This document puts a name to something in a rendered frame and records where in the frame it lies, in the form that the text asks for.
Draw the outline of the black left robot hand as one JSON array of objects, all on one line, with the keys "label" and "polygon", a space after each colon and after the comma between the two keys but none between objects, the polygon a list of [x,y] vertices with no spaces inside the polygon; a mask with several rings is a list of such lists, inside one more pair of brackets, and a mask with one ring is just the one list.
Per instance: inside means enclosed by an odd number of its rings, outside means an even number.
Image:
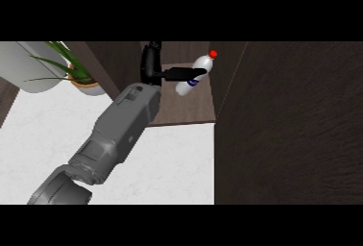
[{"label": "black left robot hand", "polygon": [[140,63],[140,80],[149,86],[159,86],[162,80],[168,82],[186,82],[206,73],[205,68],[171,67],[162,70],[161,64],[162,43],[150,41],[143,48]]}]

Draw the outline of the white water bottle red cap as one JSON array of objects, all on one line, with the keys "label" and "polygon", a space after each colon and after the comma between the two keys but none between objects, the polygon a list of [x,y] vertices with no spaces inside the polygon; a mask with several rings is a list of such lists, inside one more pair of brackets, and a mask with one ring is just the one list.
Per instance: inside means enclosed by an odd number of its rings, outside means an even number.
[{"label": "white water bottle red cap", "polygon": [[[215,50],[211,50],[206,55],[200,56],[195,63],[193,68],[203,68],[206,71],[211,71],[212,68],[212,62],[218,56],[218,53]],[[199,81],[206,76],[206,74],[198,75],[193,80],[189,80],[187,82],[178,82],[175,85],[175,92],[180,96],[186,96],[195,86],[199,84]]]}]

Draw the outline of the dark wood cabinet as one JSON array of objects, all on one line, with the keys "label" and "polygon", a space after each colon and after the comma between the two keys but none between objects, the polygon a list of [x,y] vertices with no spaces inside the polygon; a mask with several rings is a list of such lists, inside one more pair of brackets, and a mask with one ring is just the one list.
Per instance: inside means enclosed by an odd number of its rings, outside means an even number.
[{"label": "dark wood cabinet", "polygon": [[[110,99],[140,81],[141,49],[147,41],[65,41]],[[162,81],[162,99],[152,127],[214,123],[224,105],[246,41],[164,41],[162,69],[190,67],[196,58],[217,51],[212,70],[186,96]]]}]

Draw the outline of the dark wood cabinet door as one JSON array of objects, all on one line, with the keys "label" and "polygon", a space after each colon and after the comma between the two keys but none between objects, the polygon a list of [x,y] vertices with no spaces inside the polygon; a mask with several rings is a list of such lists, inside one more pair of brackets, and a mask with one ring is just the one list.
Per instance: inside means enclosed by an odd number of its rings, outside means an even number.
[{"label": "dark wood cabinet door", "polygon": [[363,205],[363,41],[214,41],[214,199]]}]

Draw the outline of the pale plant pot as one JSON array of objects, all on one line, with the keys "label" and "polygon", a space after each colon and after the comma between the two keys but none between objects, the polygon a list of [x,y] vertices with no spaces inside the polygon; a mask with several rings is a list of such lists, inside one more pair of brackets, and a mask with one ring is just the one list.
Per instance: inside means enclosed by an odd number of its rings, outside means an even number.
[{"label": "pale plant pot", "polygon": [[99,95],[105,94],[105,90],[103,90],[102,86],[99,85],[99,83],[81,85],[79,83],[72,81],[71,84],[88,96],[99,96]]}]

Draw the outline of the green leafy plant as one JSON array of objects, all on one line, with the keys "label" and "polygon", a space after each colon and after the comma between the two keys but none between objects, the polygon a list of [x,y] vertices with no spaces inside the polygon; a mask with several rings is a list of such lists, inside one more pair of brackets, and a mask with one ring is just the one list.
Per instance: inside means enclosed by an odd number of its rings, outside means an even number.
[{"label": "green leafy plant", "polygon": [[69,61],[72,68],[46,58],[35,56],[31,56],[31,58],[34,58],[37,61],[46,62],[47,64],[59,68],[71,76],[71,82],[75,82],[79,85],[94,84],[94,79],[90,72],[84,68],[81,62],[75,58],[71,50],[65,47],[65,45],[59,41],[46,41],[46,44],[54,50],[54,52]]}]

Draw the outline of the pale grey rounded appliance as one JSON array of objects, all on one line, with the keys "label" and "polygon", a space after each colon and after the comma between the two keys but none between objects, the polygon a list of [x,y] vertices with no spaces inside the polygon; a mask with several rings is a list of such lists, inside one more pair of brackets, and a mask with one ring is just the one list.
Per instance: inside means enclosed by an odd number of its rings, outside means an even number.
[{"label": "pale grey rounded appliance", "polygon": [[63,57],[43,41],[0,41],[0,77],[28,93],[47,91],[66,76],[37,57],[66,66]]}]

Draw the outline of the dark wood panel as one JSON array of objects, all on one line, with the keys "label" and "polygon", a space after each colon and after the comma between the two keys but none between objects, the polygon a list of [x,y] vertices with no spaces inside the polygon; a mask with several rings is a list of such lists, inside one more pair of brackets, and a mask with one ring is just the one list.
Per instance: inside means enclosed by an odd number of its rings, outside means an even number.
[{"label": "dark wood panel", "polygon": [[18,97],[19,88],[0,77],[0,127],[3,126],[13,102]]}]

